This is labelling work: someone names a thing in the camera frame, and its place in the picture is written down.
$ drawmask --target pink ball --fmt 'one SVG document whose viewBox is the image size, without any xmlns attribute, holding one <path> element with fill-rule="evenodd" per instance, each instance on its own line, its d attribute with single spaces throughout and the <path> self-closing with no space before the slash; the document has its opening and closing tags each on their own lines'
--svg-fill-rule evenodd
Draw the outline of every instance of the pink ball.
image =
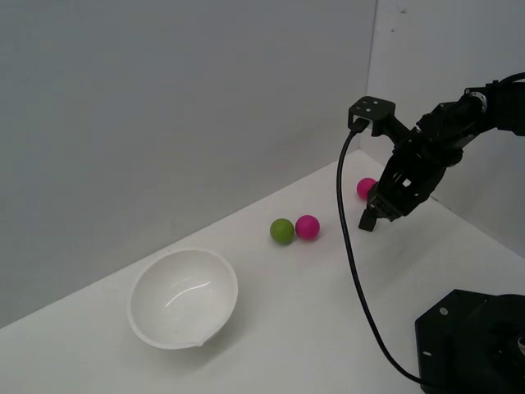
<svg viewBox="0 0 525 394">
<path fill-rule="evenodd" d="M 358 183 L 358 187 L 357 187 L 357 190 L 358 190 L 358 196 L 361 198 L 361 199 L 364 199 L 366 200 L 367 197 L 368 197 L 368 191 L 370 191 L 370 189 L 377 183 L 377 181 L 375 179 L 372 179 L 372 178 L 363 178 L 361 181 L 359 181 Z"/>
<path fill-rule="evenodd" d="M 313 240 L 319 234 L 320 229 L 319 221 L 312 215 L 301 216 L 295 223 L 297 236 L 306 241 Z"/>
</svg>

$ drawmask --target white table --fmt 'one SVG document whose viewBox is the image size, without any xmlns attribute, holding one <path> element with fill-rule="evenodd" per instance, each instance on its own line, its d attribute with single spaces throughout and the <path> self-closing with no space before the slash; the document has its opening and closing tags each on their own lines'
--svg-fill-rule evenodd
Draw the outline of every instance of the white table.
<svg viewBox="0 0 525 394">
<path fill-rule="evenodd" d="M 525 293 L 525 261 L 427 201 L 408 218 L 357 228 L 354 193 L 381 166 L 348 156 L 345 201 L 363 288 L 395 358 L 417 373 L 414 320 L 454 288 Z M 340 233 L 332 164 L 0 330 L 0 392 L 419 393 L 384 359 L 364 319 Z M 312 244 L 269 240 L 274 218 L 322 223 Z M 239 278 L 239 301 L 202 348 L 158 350 L 126 320 L 131 283 L 170 250 L 216 250 Z"/>
</svg>

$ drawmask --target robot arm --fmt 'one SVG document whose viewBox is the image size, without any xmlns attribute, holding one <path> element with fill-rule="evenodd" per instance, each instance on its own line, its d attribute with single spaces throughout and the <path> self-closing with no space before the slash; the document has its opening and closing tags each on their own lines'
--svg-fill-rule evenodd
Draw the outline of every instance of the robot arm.
<svg viewBox="0 0 525 394">
<path fill-rule="evenodd" d="M 463 147 L 481 133 L 497 128 L 525 135 L 525 73 L 468 88 L 454 103 L 441 103 L 410 130 L 395 118 L 395 104 L 363 97 L 349 109 L 349 128 L 363 118 L 372 136 L 386 135 L 394 144 L 381 179 L 368 192 L 359 228 L 372 231 L 378 218 L 391 222 L 407 216 L 461 161 Z"/>
</svg>

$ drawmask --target black cable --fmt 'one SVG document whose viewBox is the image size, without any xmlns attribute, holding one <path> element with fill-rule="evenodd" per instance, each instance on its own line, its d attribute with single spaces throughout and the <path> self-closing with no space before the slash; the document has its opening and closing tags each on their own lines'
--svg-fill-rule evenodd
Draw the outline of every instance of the black cable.
<svg viewBox="0 0 525 394">
<path fill-rule="evenodd" d="M 348 147 L 350 145 L 350 142 L 358 133 L 363 131 L 368 125 L 368 121 L 365 121 L 366 123 L 361 122 L 361 124 L 358 124 L 359 121 L 364 121 L 364 119 L 358 119 L 352 125 L 353 126 L 351 127 L 352 131 L 350 132 L 348 138 L 343 144 L 343 149 L 341 150 L 341 155 L 339 156 L 339 162 L 337 163 L 337 181 L 336 181 L 337 208 L 339 210 L 339 219 L 341 222 L 341 228 L 343 230 L 343 237 L 345 238 L 346 254 L 348 255 L 350 271 L 352 272 L 352 278 L 354 279 L 355 290 L 358 293 L 359 301 L 361 301 L 361 306 L 363 307 L 364 314 L 367 317 L 368 324 L 370 325 L 370 328 L 372 329 L 374 337 L 376 338 L 377 344 L 381 348 L 381 351 L 383 352 L 383 355 L 385 355 L 386 359 L 389 360 L 390 363 L 394 366 L 394 368 L 397 369 L 398 372 L 401 373 L 403 376 L 405 376 L 407 379 L 415 383 L 418 383 L 420 385 L 423 385 L 423 386 L 440 389 L 442 387 L 438 387 L 434 384 L 425 382 L 421 380 L 420 378 L 412 375 L 411 373 L 405 371 L 403 367 L 401 367 L 401 365 L 399 365 L 397 361 L 394 360 L 394 357 L 390 355 L 390 352 L 388 351 L 388 349 L 386 349 L 385 342 L 383 342 L 381 335 L 379 333 L 379 330 L 377 329 L 377 326 L 376 326 L 376 323 L 374 322 L 372 314 L 370 313 L 370 309 L 368 308 L 367 300 L 363 293 L 363 288 L 361 287 L 361 282 L 359 281 L 358 270 L 355 266 L 354 252 L 352 251 L 352 244 L 350 243 L 350 235 L 348 233 L 348 226 L 346 224 L 345 207 L 343 205 L 343 191 L 342 191 L 342 186 L 341 186 L 342 178 L 343 178 L 343 164 L 345 162 L 345 156 L 346 156 Z"/>
<path fill-rule="evenodd" d="M 498 82 L 498 86 L 512 84 L 513 82 L 516 82 L 518 80 L 525 80 L 525 72 L 520 72 L 518 74 L 514 74 L 513 76 L 508 76 L 507 78 L 504 78 L 503 80 Z"/>
</svg>

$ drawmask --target green ball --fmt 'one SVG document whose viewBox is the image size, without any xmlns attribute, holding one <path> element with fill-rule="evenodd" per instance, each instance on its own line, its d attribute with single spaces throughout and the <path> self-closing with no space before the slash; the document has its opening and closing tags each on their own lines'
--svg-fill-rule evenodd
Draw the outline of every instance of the green ball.
<svg viewBox="0 0 525 394">
<path fill-rule="evenodd" d="M 294 233 L 294 225 L 288 219 L 277 219 L 270 227 L 270 235 L 280 244 L 289 244 L 294 239 Z"/>
</svg>

